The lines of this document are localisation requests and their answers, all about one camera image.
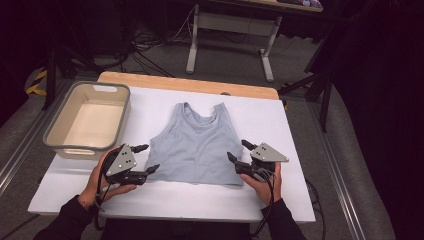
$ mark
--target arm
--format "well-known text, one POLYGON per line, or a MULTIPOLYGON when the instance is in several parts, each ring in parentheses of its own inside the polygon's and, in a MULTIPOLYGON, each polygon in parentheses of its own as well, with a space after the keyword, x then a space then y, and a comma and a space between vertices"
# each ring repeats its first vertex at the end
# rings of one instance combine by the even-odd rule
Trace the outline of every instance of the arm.
MULTIPOLYGON (((262 213, 265 215, 269 210, 271 201, 271 192, 268 184, 256 181, 246 174, 241 174, 240 177, 255 189, 258 198, 267 205, 266 208, 262 209, 262 213)), ((291 212, 284 203, 284 200, 281 198, 281 182, 281 163, 278 162, 275 163, 274 204, 267 220, 271 238, 285 240, 306 239, 299 226, 293 220, 291 212)))
MULTIPOLYGON (((49 226, 37 233, 34 239, 79 239, 93 216, 89 209, 94 205, 97 191, 97 182, 102 163, 108 152, 103 154, 99 163, 90 174, 87 186, 80 195, 73 197, 62 206, 59 216, 49 226)), ((106 179, 102 176, 101 188, 108 186, 106 179)), ((124 185, 107 192, 104 201, 115 195, 124 194, 136 189, 136 185, 124 185)))

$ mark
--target desk leg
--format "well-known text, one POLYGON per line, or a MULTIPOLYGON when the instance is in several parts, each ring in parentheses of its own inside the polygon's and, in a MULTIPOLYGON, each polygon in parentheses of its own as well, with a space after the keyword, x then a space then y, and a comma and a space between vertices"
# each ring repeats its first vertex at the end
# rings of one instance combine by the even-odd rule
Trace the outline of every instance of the desk leg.
POLYGON ((277 17, 275 19, 275 25, 272 27, 271 35, 268 39, 268 46, 266 49, 261 49, 261 58, 262 58, 262 65, 264 66, 265 71, 265 77, 268 82, 274 81, 274 76, 272 75, 271 65, 269 64, 268 55, 271 51, 272 45, 274 44, 275 37, 278 33, 278 28, 280 27, 281 23, 281 17, 277 17))
POLYGON ((190 53, 188 54, 187 68, 186 73, 194 73, 194 64, 196 63, 196 54, 197 54, 197 29, 198 29, 198 19, 199 19, 199 5, 195 6, 194 9, 194 19, 193 19, 193 36, 191 39, 190 53))

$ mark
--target white desk frame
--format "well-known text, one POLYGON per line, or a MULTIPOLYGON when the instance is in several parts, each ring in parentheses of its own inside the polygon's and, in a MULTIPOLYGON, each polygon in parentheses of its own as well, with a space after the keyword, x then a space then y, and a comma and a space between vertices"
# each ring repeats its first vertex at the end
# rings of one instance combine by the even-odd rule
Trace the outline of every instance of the white desk frame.
POLYGON ((206 13, 199 11, 199 5, 195 6, 193 20, 193 36, 191 41, 190 53, 188 56, 186 72, 194 73, 194 65, 196 63, 197 54, 197 31, 199 28, 229 31, 245 34, 254 34, 259 36, 268 36, 268 45, 265 49, 261 49, 262 65, 265 71, 265 77, 268 82, 274 81, 271 65, 269 63, 269 52, 271 51, 278 28, 280 27, 281 17, 277 17, 275 21, 259 20, 243 17, 234 17, 228 15, 206 13))

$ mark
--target desk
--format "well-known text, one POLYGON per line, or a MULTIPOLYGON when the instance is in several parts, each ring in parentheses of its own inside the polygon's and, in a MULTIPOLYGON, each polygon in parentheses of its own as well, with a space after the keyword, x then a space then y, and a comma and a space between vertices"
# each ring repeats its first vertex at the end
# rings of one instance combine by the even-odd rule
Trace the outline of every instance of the desk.
MULTIPOLYGON (((111 72, 102 73, 98 81, 130 86, 131 112, 123 136, 123 142, 130 145, 149 143, 168 123, 178 102, 190 102, 203 116, 210 114, 213 105, 224 102, 240 139, 267 142, 289 157, 290 162, 282 168, 283 198, 296 221, 315 221, 284 107, 276 100, 274 89, 111 72), (199 86, 210 88, 200 90, 199 86), (180 91, 182 89, 208 93, 180 91), (267 95, 272 99, 210 94, 223 89, 234 95, 255 92, 256 96, 267 95)), ((135 155, 138 164, 134 170, 144 169, 148 153, 146 150, 135 155)), ((243 152, 242 161, 251 161, 247 150, 243 152)), ((28 211, 57 214, 62 204, 83 190, 96 164, 96 161, 63 159, 56 155, 28 211)), ((246 184, 220 186, 148 180, 135 191, 117 196, 102 207, 105 210, 102 216, 114 218, 255 222, 262 219, 259 209, 263 204, 246 184)))
MULTIPOLYGON (((249 3, 258 3, 262 5, 270 5, 276 8, 292 8, 302 11, 311 11, 311 12, 321 12, 321 8, 316 7, 306 7, 299 6, 295 4, 288 3, 279 3, 276 0, 241 0, 233 2, 249 2, 249 3)), ((187 60, 186 72, 188 74, 194 73, 194 65, 196 63, 197 55, 197 32, 199 28, 220 30, 220 31, 229 31, 236 33, 244 34, 253 34, 259 36, 268 37, 268 44, 266 48, 260 49, 260 55, 262 60, 262 66, 265 72, 265 78, 268 82, 274 81, 274 76, 272 74, 271 65, 269 63, 269 53, 271 51, 272 45, 274 43, 275 37, 277 36, 278 28, 281 23, 281 15, 277 15, 275 20, 262 20, 262 19, 253 19, 246 17, 235 17, 228 16, 223 14, 215 14, 200 11, 199 4, 195 5, 194 9, 194 18, 193 18, 193 34, 190 46, 190 52, 187 60)))

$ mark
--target black sleeve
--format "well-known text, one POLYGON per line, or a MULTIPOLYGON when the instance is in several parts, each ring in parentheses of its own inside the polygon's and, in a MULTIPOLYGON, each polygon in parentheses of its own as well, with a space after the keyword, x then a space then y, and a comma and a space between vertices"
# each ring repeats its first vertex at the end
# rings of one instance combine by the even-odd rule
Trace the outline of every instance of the black sleeve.
POLYGON ((77 200, 78 195, 62 206, 59 216, 34 237, 40 239, 80 239, 93 216, 84 210, 77 200))
MULTIPOLYGON (((262 214, 266 216, 268 210, 269 207, 262 209, 262 214)), ((273 240, 306 240, 299 226, 293 220, 291 212, 283 199, 276 201, 272 205, 267 223, 273 240)))

